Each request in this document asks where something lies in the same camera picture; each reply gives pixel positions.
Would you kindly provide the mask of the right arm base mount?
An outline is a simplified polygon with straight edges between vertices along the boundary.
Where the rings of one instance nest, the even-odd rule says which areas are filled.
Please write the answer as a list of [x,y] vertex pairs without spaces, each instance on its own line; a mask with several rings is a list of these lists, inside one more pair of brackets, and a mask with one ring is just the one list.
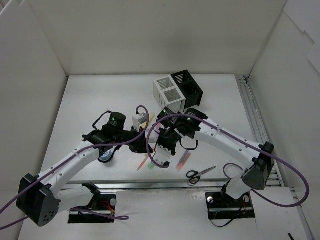
[[224,228],[234,220],[256,218],[249,193],[234,200],[222,192],[205,192],[205,200],[208,219],[217,228]]

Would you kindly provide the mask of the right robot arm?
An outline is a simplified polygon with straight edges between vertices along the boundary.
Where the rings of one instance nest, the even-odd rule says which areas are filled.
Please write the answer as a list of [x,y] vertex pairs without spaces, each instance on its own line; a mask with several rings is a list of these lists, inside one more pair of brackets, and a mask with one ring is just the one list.
[[189,108],[182,115],[165,107],[156,120],[163,127],[156,142],[155,164],[168,168],[170,158],[176,154],[177,143],[188,137],[217,148],[244,166],[241,174],[223,186],[221,200],[225,205],[233,206],[250,190],[265,189],[274,167],[270,155],[275,147],[270,142],[259,144],[234,135],[194,108]]

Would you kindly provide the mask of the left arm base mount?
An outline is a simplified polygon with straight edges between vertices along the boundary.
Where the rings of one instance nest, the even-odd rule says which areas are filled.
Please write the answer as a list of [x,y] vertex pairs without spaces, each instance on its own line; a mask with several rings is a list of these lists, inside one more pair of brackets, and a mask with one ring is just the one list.
[[[92,211],[102,215],[115,216],[117,195],[111,193],[101,194],[97,200],[91,201],[86,206],[78,206],[81,210]],[[68,224],[111,224],[114,219],[102,217],[87,211],[71,210],[68,215]]]

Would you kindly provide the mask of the orange slim highlighter pen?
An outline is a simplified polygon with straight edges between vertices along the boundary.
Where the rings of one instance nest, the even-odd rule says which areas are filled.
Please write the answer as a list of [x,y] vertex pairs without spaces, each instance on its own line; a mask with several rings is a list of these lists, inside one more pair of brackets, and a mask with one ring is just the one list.
[[180,167],[181,167],[181,165],[183,164],[184,162],[182,162],[182,163],[179,163],[178,162],[178,164],[177,164],[177,166],[176,166],[176,170],[179,172],[180,171]]

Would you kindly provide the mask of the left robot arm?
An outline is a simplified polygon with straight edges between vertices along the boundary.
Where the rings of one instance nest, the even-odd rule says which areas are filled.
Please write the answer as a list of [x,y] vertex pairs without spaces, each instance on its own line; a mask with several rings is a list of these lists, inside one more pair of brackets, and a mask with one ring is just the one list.
[[65,185],[90,163],[118,146],[128,146],[133,153],[145,154],[152,148],[146,143],[147,113],[132,118],[132,127],[125,130],[126,116],[111,112],[108,123],[84,134],[83,140],[60,162],[36,176],[25,175],[19,185],[16,206],[39,227],[47,225],[60,212],[85,206],[89,210],[100,204],[100,191],[92,183],[65,190]]

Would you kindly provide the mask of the yellow slim highlighter pen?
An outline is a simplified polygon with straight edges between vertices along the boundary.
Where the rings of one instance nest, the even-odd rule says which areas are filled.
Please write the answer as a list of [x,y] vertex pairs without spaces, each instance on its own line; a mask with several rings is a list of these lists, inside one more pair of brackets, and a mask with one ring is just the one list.
[[146,155],[145,158],[140,163],[140,165],[138,166],[138,168],[136,169],[137,172],[144,166],[144,164],[147,162],[148,158],[149,158],[149,156]]

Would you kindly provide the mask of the purple slim highlighter pen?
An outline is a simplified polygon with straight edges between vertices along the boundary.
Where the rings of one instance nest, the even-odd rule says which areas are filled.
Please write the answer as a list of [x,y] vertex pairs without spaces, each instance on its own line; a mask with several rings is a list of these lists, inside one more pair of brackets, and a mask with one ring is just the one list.
[[181,159],[179,160],[179,163],[183,163],[189,154],[190,154],[190,151],[186,150],[182,155]]

